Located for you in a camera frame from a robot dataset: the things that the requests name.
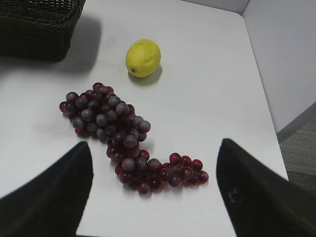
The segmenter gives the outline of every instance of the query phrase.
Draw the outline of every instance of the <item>grape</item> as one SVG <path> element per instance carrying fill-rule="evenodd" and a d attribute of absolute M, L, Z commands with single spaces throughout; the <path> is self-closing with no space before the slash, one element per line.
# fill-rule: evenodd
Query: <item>grape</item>
<path fill-rule="evenodd" d="M 85 93 L 86 93 L 87 95 L 89 95 L 89 98 L 90 98 L 91 94 L 94 93 L 94 91 L 93 91 L 93 90 L 87 90 Z"/>
<path fill-rule="evenodd" d="M 130 127 L 137 128 L 137 125 L 139 124 L 139 122 L 140 122 L 140 119 L 136 115 L 129 115 L 127 117 L 127 123 Z"/>
<path fill-rule="evenodd" d="M 93 84 L 92 89 L 93 89 L 94 91 L 97 91 L 97 89 L 98 89 L 100 86 L 103 86 L 103 84 L 100 83 L 100 82 L 96 82 L 95 84 Z"/>
<path fill-rule="evenodd" d="M 109 102 L 109 99 L 112 97 L 112 96 L 115 96 L 115 94 L 113 92 L 110 92 L 104 99 L 104 103 L 108 103 Z"/>
<path fill-rule="evenodd" d="M 119 180 L 121 181 L 121 183 L 123 183 L 123 184 L 127 184 L 133 180 L 133 175 L 129 172 L 124 171 L 124 170 L 122 170 L 122 172 L 119 174 L 118 177 L 119 177 Z"/>
<path fill-rule="evenodd" d="M 88 107 L 88 99 L 80 96 L 76 100 L 76 106 L 79 110 L 86 109 Z"/>
<path fill-rule="evenodd" d="M 139 157 L 144 158 L 146 161 L 149 160 L 149 152 L 146 150 L 140 150 Z"/>
<path fill-rule="evenodd" d="M 59 104 L 59 109 L 60 109 L 60 111 L 61 112 L 63 112 L 63 113 L 65 113 L 66 111 L 65 111 L 65 105 L 66 105 L 66 101 L 64 101 L 64 102 L 61 102 L 60 104 Z"/>
<path fill-rule="evenodd" d="M 111 138 L 111 137 L 107 137 L 107 138 L 105 139 L 105 143 L 106 143 L 108 146 L 113 146 L 112 138 Z"/>
<path fill-rule="evenodd" d="M 146 195 L 150 192 L 150 186 L 146 182 L 142 182 L 138 185 L 137 191 L 139 194 Z"/>
<path fill-rule="evenodd" d="M 122 168 L 128 172 L 133 171 L 135 169 L 135 160 L 133 158 L 126 158 L 122 162 Z"/>
<path fill-rule="evenodd" d="M 200 184 L 205 184 L 205 183 L 207 183 L 207 181 L 208 181 L 208 173 L 206 173 L 205 171 L 200 171 L 199 173 L 198 173 L 198 180 L 199 180 L 199 183 Z"/>
<path fill-rule="evenodd" d="M 117 132 L 113 135 L 112 141 L 115 145 L 121 145 L 123 143 L 124 134 L 122 132 Z"/>
<path fill-rule="evenodd" d="M 171 172 L 172 172 L 172 170 L 173 170 L 173 166 L 172 166 L 172 164 L 170 164 L 170 163 L 164 163 L 164 164 L 162 165 L 162 168 L 163 168 L 163 169 L 167 169 L 167 170 L 169 170 L 169 171 L 171 171 Z"/>
<path fill-rule="evenodd" d="M 176 188 L 182 184 L 182 179 L 178 174 L 173 173 L 169 179 L 170 186 Z"/>
<path fill-rule="evenodd" d="M 103 97 L 106 97 L 109 94 L 109 89 L 106 86 L 99 86 L 96 90 L 97 93 L 100 93 Z"/>
<path fill-rule="evenodd" d="M 72 123 L 73 123 L 74 128 L 78 128 L 78 129 L 84 128 L 84 122 L 81 117 L 75 117 Z"/>
<path fill-rule="evenodd" d="M 116 106 L 120 103 L 120 98 L 117 97 L 116 95 L 115 96 L 112 96 L 110 99 L 109 99 L 109 105 L 112 107 L 112 108 L 116 108 Z"/>
<path fill-rule="evenodd" d="M 179 165 L 181 162 L 181 156 L 175 152 L 169 156 L 169 160 L 172 165 Z"/>
<path fill-rule="evenodd" d="M 147 138 L 147 134 L 146 133 L 139 133 L 137 141 L 143 142 L 143 141 L 146 140 L 146 138 Z"/>
<path fill-rule="evenodd" d="M 143 171 L 147 168 L 147 161 L 145 158 L 139 157 L 136 159 L 136 169 L 138 171 Z"/>
<path fill-rule="evenodd" d="M 99 102 L 96 100 L 90 100 L 88 103 L 88 109 L 92 109 L 93 111 L 96 111 L 99 109 Z"/>
<path fill-rule="evenodd" d="M 198 180 L 198 173 L 197 172 L 193 172 L 192 178 L 189 180 L 189 183 L 191 185 L 196 185 L 198 184 L 199 180 Z"/>
<path fill-rule="evenodd" d="M 139 133 L 135 128 L 128 130 L 127 135 L 133 135 L 136 139 L 139 137 Z"/>
<path fill-rule="evenodd" d="M 97 136 L 100 138 L 100 139 L 104 139 L 106 138 L 107 134 L 105 133 L 105 131 L 101 128 L 98 128 L 97 130 Z"/>
<path fill-rule="evenodd" d="M 105 127 L 105 132 L 107 135 L 112 136 L 118 131 L 118 128 L 115 125 L 108 125 Z"/>
<path fill-rule="evenodd" d="M 80 128 L 75 128 L 75 133 L 80 137 L 87 137 L 88 136 L 88 132 L 86 130 L 80 129 Z"/>
<path fill-rule="evenodd" d="M 75 92 L 69 92 L 67 95 L 66 95 L 66 100 L 67 102 L 75 102 L 75 100 L 77 100 L 78 98 L 78 94 L 75 93 Z"/>
<path fill-rule="evenodd" d="M 133 135 L 127 135 L 123 139 L 123 144 L 126 148 L 132 149 L 137 145 L 137 139 Z"/>
<path fill-rule="evenodd" d="M 134 108 L 134 106 L 132 106 L 132 105 L 130 105 L 130 104 L 128 104 L 127 106 L 129 107 L 129 113 L 128 113 L 128 115 L 134 115 L 134 114 L 135 114 L 135 108 Z"/>
<path fill-rule="evenodd" d="M 180 162 L 183 166 L 191 166 L 191 158 L 189 156 L 181 156 L 181 162 Z"/>
<path fill-rule="evenodd" d="M 147 166 L 148 166 L 148 169 L 149 169 L 151 172 L 156 173 L 156 172 L 158 172 L 158 170 L 161 168 L 162 164 L 160 163 L 159 160 L 157 160 L 156 158 L 154 158 L 154 159 L 150 159 L 150 160 L 148 161 Z"/>
<path fill-rule="evenodd" d="M 140 150 L 136 146 L 132 149 L 126 149 L 125 153 L 126 153 L 126 156 L 128 156 L 128 157 L 137 158 L 139 156 Z"/>
<path fill-rule="evenodd" d="M 157 192 L 161 189 L 161 181 L 157 177 L 153 177 L 148 181 L 148 184 L 150 186 L 150 189 L 153 192 Z"/>
<path fill-rule="evenodd" d="M 111 155 L 111 161 L 115 164 L 121 164 L 124 159 L 123 153 L 117 152 Z"/>
<path fill-rule="evenodd" d="M 83 121 L 90 122 L 94 119 L 94 113 L 92 109 L 85 109 L 81 112 Z"/>
<path fill-rule="evenodd" d="M 110 111 L 111 110 L 111 107 L 109 104 L 104 104 L 102 106 L 102 108 L 100 109 L 100 112 L 103 113 L 103 114 L 106 114 L 106 112 Z"/>
<path fill-rule="evenodd" d="M 190 167 L 183 167 L 181 170 L 181 177 L 183 180 L 189 180 L 193 176 L 193 170 Z"/>
<path fill-rule="evenodd" d="M 158 177 L 162 182 L 167 182 L 170 177 L 170 172 L 167 169 L 161 169 L 158 173 Z"/>
<path fill-rule="evenodd" d="M 107 148 L 107 156 L 108 158 L 111 158 L 112 154 L 117 153 L 118 152 L 118 148 L 116 146 L 109 146 Z"/>
<path fill-rule="evenodd" d="M 123 171 L 123 168 L 120 164 L 118 164 L 116 167 L 115 167 L 115 174 L 117 174 L 117 176 L 119 176 L 119 174 Z"/>
<path fill-rule="evenodd" d="M 191 166 L 192 166 L 192 170 L 197 171 L 197 172 L 199 172 L 203 168 L 203 164 L 199 159 L 194 159 L 192 161 Z"/>
<path fill-rule="evenodd" d="M 140 133 L 147 133 L 149 132 L 151 129 L 151 125 L 148 121 L 141 121 L 139 124 L 138 124 L 138 131 Z"/>
<path fill-rule="evenodd" d="M 113 88 L 110 86 L 107 86 L 107 89 L 109 90 L 109 92 L 114 92 Z"/>
<path fill-rule="evenodd" d="M 95 124 L 95 123 L 93 123 L 93 122 L 89 122 L 89 123 L 87 123 L 87 125 L 86 125 L 86 129 L 87 129 L 87 131 L 89 131 L 89 132 L 95 132 L 95 131 L 98 129 L 98 126 L 97 126 L 97 124 Z"/>
<path fill-rule="evenodd" d="M 126 116 L 129 112 L 129 107 L 125 103 L 119 103 L 116 107 L 116 112 L 119 116 Z"/>
<path fill-rule="evenodd" d="M 113 122 L 118 119 L 118 115 L 114 110 L 110 110 L 105 114 L 107 121 Z"/>
<path fill-rule="evenodd" d="M 85 98 L 85 99 L 87 99 L 87 100 L 90 99 L 90 96 L 89 96 L 87 93 L 81 93 L 81 95 L 80 95 L 79 97 Z"/>
<path fill-rule="evenodd" d="M 104 114 L 99 114 L 96 118 L 95 118 L 95 122 L 97 123 L 97 125 L 99 125 L 100 127 L 103 127 L 105 125 L 107 125 L 107 119 L 105 118 Z"/>
<path fill-rule="evenodd" d="M 65 104 L 65 112 L 69 115 L 74 114 L 76 112 L 76 106 L 72 102 L 67 102 Z"/>

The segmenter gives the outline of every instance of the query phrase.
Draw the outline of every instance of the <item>bunch of grapes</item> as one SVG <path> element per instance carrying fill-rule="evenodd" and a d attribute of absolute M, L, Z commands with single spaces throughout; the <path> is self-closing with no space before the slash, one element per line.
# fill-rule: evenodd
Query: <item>bunch of grapes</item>
<path fill-rule="evenodd" d="M 95 134 L 107 143 L 106 154 L 117 165 L 115 173 L 123 184 L 146 195 L 159 191 L 166 183 L 179 187 L 208 181 L 198 159 L 191 161 L 178 153 L 170 155 L 169 163 L 149 159 L 149 152 L 141 150 L 139 142 L 147 138 L 151 124 L 137 116 L 135 108 L 116 96 L 112 87 L 97 82 L 92 89 L 80 96 L 69 92 L 59 109 L 70 119 L 78 136 Z"/>

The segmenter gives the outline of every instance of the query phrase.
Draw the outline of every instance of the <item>purple grape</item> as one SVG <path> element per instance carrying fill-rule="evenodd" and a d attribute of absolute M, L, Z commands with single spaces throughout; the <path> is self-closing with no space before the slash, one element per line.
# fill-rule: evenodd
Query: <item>purple grape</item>
<path fill-rule="evenodd" d="M 138 141 L 139 142 L 143 142 L 143 141 L 145 141 L 146 140 L 146 138 L 147 138 L 147 134 L 146 133 L 139 133 L 139 136 L 138 136 Z"/>
<path fill-rule="evenodd" d="M 90 100 L 88 103 L 88 109 L 92 109 L 93 111 L 96 111 L 99 109 L 100 103 L 96 100 Z"/>
<path fill-rule="evenodd" d="M 77 108 L 80 109 L 80 110 L 86 109 L 86 108 L 88 107 L 88 99 L 80 96 L 80 97 L 76 100 L 76 106 L 77 106 Z"/>
<path fill-rule="evenodd" d="M 112 137 L 112 142 L 114 145 L 121 145 L 123 143 L 124 134 L 122 132 L 117 132 Z"/>
<path fill-rule="evenodd" d="M 95 124 L 95 123 L 93 123 L 93 122 L 89 122 L 89 123 L 87 123 L 87 125 L 86 125 L 86 129 L 87 129 L 87 131 L 89 131 L 89 132 L 95 132 L 95 131 L 98 129 L 98 126 L 97 126 L 97 124 Z"/>
<path fill-rule="evenodd" d="M 116 106 L 120 103 L 120 98 L 117 97 L 116 95 L 115 96 L 112 96 L 110 99 L 109 99 L 109 105 L 112 107 L 112 108 L 116 108 Z"/>
<path fill-rule="evenodd" d="M 162 164 L 161 164 L 161 162 L 159 161 L 159 160 L 157 160 L 157 159 L 150 159 L 149 161 L 148 161 L 148 164 L 147 164 L 147 166 L 148 166 L 148 169 L 151 171 L 151 172 L 157 172 L 161 167 L 162 167 Z"/>
<path fill-rule="evenodd" d="M 139 124 L 139 122 L 140 122 L 140 119 L 136 115 L 129 115 L 127 117 L 127 123 L 130 127 L 137 128 L 137 125 Z"/>
<path fill-rule="evenodd" d="M 75 100 L 77 100 L 78 98 L 78 94 L 75 93 L 75 92 L 69 92 L 67 95 L 66 95 L 66 100 L 67 101 L 70 101 L 70 102 L 75 102 Z"/>
<path fill-rule="evenodd" d="M 97 136 L 100 138 L 100 139 L 105 139 L 107 134 L 105 133 L 105 131 L 101 128 L 98 128 L 97 130 Z"/>
<path fill-rule="evenodd" d="M 127 135 L 123 139 L 123 144 L 126 148 L 132 149 L 137 145 L 137 139 L 133 135 Z"/>
<path fill-rule="evenodd" d="M 106 97 L 107 94 L 109 94 L 109 89 L 106 86 L 101 85 L 96 89 L 96 92 L 100 93 L 103 97 Z"/>
<path fill-rule="evenodd" d="M 151 129 L 151 125 L 148 121 L 141 121 L 139 124 L 138 124 L 138 131 L 140 133 L 147 133 L 149 132 L 149 130 Z"/>
<path fill-rule="evenodd" d="M 125 103 L 119 103 L 116 107 L 116 112 L 119 116 L 126 116 L 129 112 L 129 107 Z"/>
<path fill-rule="evenodd" d="M 111 155 L 111 161 L 115 164 L 121 164 L 124 159 L 124 155 L 122 153 L 113 153 Z"/>
<path fill-rule="evenodd" d="M 127 135 L 129 135 L 129 134 L 133 135 L 136 139 L 138 139 L 138 137 L 139 137 L 139 133 L 135 128 L 128 130 Z"/>
<path fill-rule="evenodd" d="M 113 122 L 118 119 L 118 115 L 114 110 L 110 110 L 105 114 L 107 121 Z"/>
<path fill-rule="evenodd" d="M 122 162 L 122 168 L 127 172 L 133 171 L 135 169 L 135 160 L 133 158 L 126 158 Z"/>
<path fill-rule="evenodd" d="M 179 187 L 182 184 L 182 179 L 178 174 L 173 173 L 169 179 L 169 184 L 174 188 Z"/>
<path fill-rule="evenodd" d="M 139 157 L 136 159 L 136 169 L 138 171 L 143 171 L 147 168 L 147 161 L 145 158 Z"/>
<path fill-rule="evenodd" d="M 132 149 L 126 149 L 125 153 L 126 153 L 127 157 L 137 158 L 139 156 L 140 150 L 136 146 L 136 147 L 134 147 Z"/>
<path fill-rule="evenodd" d="M 84 128 L 84 121 L 82 120 L 81 117 L 75 117 L 72 121 L 73 127 L 77 129 L 82 129 Z"/>
<path fill-rule="evenodd" d="M 141 195 L 146 195 L 150 192 L 150 186 L 148 183 L 146 182 L 142 182 L 138 185 L 137 187 L 137 191 L 139 194 Z"/>
<path fill-rule="evenodd" d="M 94 119 L 94 113 L 92 109 L 85 109 L 81 112 L 83 121 L 90 122 Z"/>
<path fill-rule="evenodd" d="M 103 114 L 106 114 L 106 112 L 110 111 L 111 110 L 111 107 L 109 104 L 104 104 L 102 106 L 102 108 L 100 109 L 100 112 L 103 113 Z"/>
<path fill-rule="evenodd" d="M 103 126 L 107 125 L 107 123 L 108 123 L 104 114 L 99 114 L 95 118 L 95 121 L 96 121 L 97 125 L 99 125 L 100 127 L 103 127 Z"/>
<path fill-rule="evenodd" d="M 67 102 L 65 104 L 65 112 L 69 115 L 72 115 L 76 112 L 76 106 L 72 102 Z"/>

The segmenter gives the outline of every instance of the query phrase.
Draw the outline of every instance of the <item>yellow lemon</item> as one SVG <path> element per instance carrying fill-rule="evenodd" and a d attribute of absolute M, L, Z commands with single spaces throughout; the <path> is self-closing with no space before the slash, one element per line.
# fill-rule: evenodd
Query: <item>yellow lemon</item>
<path fill-rule="evenodd" d="M 127 51 L 126 67 L 132 75 L 144 78 L 156 70 L 160 59 L 159 46 L 149 39 L 140 39 Z"/>

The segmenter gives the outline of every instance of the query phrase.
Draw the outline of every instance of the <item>red grape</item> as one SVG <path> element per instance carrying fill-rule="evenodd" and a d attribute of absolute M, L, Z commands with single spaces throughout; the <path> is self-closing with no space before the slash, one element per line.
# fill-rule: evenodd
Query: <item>red grape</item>
<path fill-rule="evenodd" d="M 205 184 L 205 183 L 207 183 L 207 181 L 208 181 L 208 173 L 206 173 L 205 171 L 200 171 L 199 173 L 198 173 L 198 178 L 199 178 L 199 183 L 200 184 Z"/>
<path fill-rule="evenodd" d="M 200 170 L 202 170 L 203 168 L 203 164 L 199 159 L 194 159 L 192 161 L 192 170 L 199 172 Z"/>
<path fill-rule="evenodd" d="M 63 112 L 63 113 L 65 113 L 66 111 L 65 111 L 65 105 L 66 105 L 66 101 L 64 101 L 64 102 L 61 102 L 60 103 L 60 105 L 59 105 L 59 109 L 60 109 L 60 111 L 61 112 Z"/>
<path fill-rule="evenodd" d="M 179 165 L 181 162 L 181 156 L 178 153 L 172 153 L 169 156 L 169 160 L 172 165 Z"/>

